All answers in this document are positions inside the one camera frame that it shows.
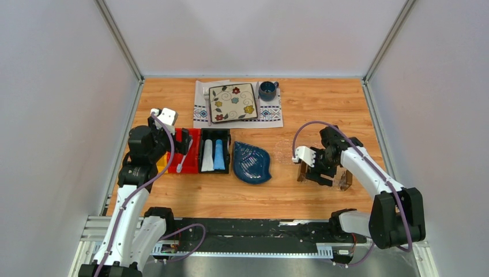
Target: fork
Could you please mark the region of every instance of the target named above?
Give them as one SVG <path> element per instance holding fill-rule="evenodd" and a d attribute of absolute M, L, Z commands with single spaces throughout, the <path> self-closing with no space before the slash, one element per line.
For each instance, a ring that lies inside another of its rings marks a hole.
<path fill-rule="evenodd" d="M 209 106 L 210 106 L 210 102 L 209 102 L 209 88 L 206 87 L 206 86 L 202 86 L 202 87 L 204 89 L 205 108 L 206 108 L 206 111 L 207 111 L 207 124 L 210 126 L 211 125 L 211 122 L 210 122 L 210 110 L 209 110 Z"/>

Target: blue tube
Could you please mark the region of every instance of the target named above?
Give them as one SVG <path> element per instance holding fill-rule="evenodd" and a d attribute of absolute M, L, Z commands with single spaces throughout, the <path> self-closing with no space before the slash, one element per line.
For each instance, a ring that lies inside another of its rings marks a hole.
<path fill-rule="evenodd" d="M 216 140 L 216 151 L 214 154 L 214 170 L 225 170 L 223 156 L 223 141 Z"/>

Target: mug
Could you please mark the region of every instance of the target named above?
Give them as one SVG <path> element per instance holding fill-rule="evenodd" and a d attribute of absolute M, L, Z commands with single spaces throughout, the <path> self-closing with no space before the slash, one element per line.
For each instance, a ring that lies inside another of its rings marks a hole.
<path fill-rule="evenodd" d="M 277 89 L 279 88 L 279 82 L 262 82 L 259 86 L 258 94 L 263 101 L 271 101 L 277 95 Z"/>

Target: yellow flower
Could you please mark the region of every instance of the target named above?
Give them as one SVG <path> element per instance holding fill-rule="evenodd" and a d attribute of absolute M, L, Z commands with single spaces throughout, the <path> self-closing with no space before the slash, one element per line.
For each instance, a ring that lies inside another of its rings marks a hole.
<path fill-rule="evenodd" d="M 247 106 L 244 108 L 244 112 L 247 114 L 252 114 L 254 111 L 255 109 L 253 108 L 253 106 Z"/>

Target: metal frame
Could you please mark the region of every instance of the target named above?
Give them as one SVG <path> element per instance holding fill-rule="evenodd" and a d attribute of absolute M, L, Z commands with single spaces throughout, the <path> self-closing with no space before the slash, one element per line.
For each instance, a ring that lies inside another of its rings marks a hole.
<path fill-rule="evenodd" d="M 121 32 L 119 28 L 116 25 L 116 22 L 110 13 L 110 10 L 105 2 L 105 0 L 94 0 L 94 2 L 97 4 L 97 7 L 99 8 L 101 15 L 105 19 L 107 26 L 109 27 L 110 31 L 112 32 L 117 44 L 119 45 L 122 54 L 127 60 L 127 63 L 131 67 L 131 70 L 133 71 L 134 75 L 136 76 L 137 80 L 140 82 L 140 85 L 138 87 L 137 93 L 134 98 L 134 102 L 132 103 L 131 106 L 131 112 L 128 116 L 127 119 L 127 125 L 125 128 L 124 136 L 122 138 L 122 141 L 120 143 L 119 147 L 119 152 L 116 156 L 116 159 L 114 161 L 114 168 L 112 172 L 112 176 L 109 180 L 108 184 L 108 190 L 107 190 L 107 198 L 106 198 L 106 204 L 102 208 L 101 215 L 106 214 L 106 210 L 108 207 L 108 204 L 110 202 L 111 194 L 114 189 L 115 183 L 116 183 L 116 178 L 117 178 L 117 172 L 119 169 L 120 162 L 123 158 L 124 151 L 125 151 L 125 144 L 127 141 L 127 137 L 129 135 L 129 130 L 131 129 L 132 122 L 134 120 L 134 116 L 136 114 L 137 106 L 139 103 L 139 99 L 141 97 L 141 92 L 142 88 L 144 86 L 144 80 L 146 77 L 160 77 L 160 78 L 169 78 L 169 77 L 222 77 L 222 78 L 229 78 L 229 77 L 235 77 L 235 76 L 204 76 L 204 75 L 189 75 L 189 76 L 169 76 L 169 75 L 147 75 L 144 76 L 141 71 L 139 70 L 139 67 L 137 66 L 136 61 L 134 60 L 134 57 L 132 56 L 131 52 L 129 51 L 129 48 L 127 44 L 125 43 Z M 401 12 L 397 16 L 393 26 L 391 27 L 389 33 L 387 34 L 385 40 L 382 43 L 382 46 L 380 47 L 379 51 L 377 52 L 375 58 L 372 61 L 372 64 L 370 65 L 367 73 L 365 76 L 300 76 L 304 78 L 358 78 L 362 80 L 362 87 L 363 87 L 363 92 L 367 101 L 367 106 L 370 111 L 370 116 L 374 125 L 375 129 L 375 134 L 377 135 L 379 146 L 382 152 L 382 156 L 384 159 L 384 163 L 386 166 L 386 171 L 391 175 L 393 178 L 396 177 L 396 168 L 394 164 L 392 163 L 392 160 L 390 158 L 390 151 L 389 151 L 389 146 L 388 143 L 385 140 L 385 135 L 384 135 L 384 129 L 382 127 L 382 122 L 379 118 L 379 115 L 377 114 L 377 105 L 375 103 L 375 99 L 372 96 L 372 90 L 370 87 L 370 81 L 375 75 L 375 72 L 378 69 L 378 66 L 382 62 L 385 54 L 387 53 L 389 47 L 391 46 L 392 42 L 396 38 L 399 30 L 401 29 L 403 23 L 409 16 L 409 12 L 412 10 L 414 7 L 414 4 L 416 3 L 416 0 L 406 0 L 406 3 L 404 4 L 403 8 L 401 9 Z M 246 75 L 246 76 L 241 76 L 241 77 L 262 77 L 262 78 L 267 78 L 267 77 L 299 77 L 299 76 L 254 76 L 254 75 Z M 75 259 L 73 261 L 71 270 L 69 272 L 69 276 L 75 276 L 75 272 L 77 272 L 77 269 L 80 267 L 82 263 L 88 263 L 91 260 L 92 257 L 92 252 L 97 249 L 100 241 L 102 241 L 103 237 L 105 236 L 105 233 L 107 231 L 107 226 L 110 221 L 110 217 L 107 216 L 89 216 L 86 222 L 86 226 L 84 228 L 83 234 L 80 239 L 80 244 L 77 249 L 77 253 L 75 256 Z M 417 266 L 419 268 L 419 272 L 421 274 L 421 277 L 425 276 L 438 276 L 438 272 L 436 269 L 436 266 L 434 264 L 431 251 L 430 251 L 430 246 L 428 242 L 419 242 L 414 244 L 414 255 L 416 257 L 416 262 Z"/>

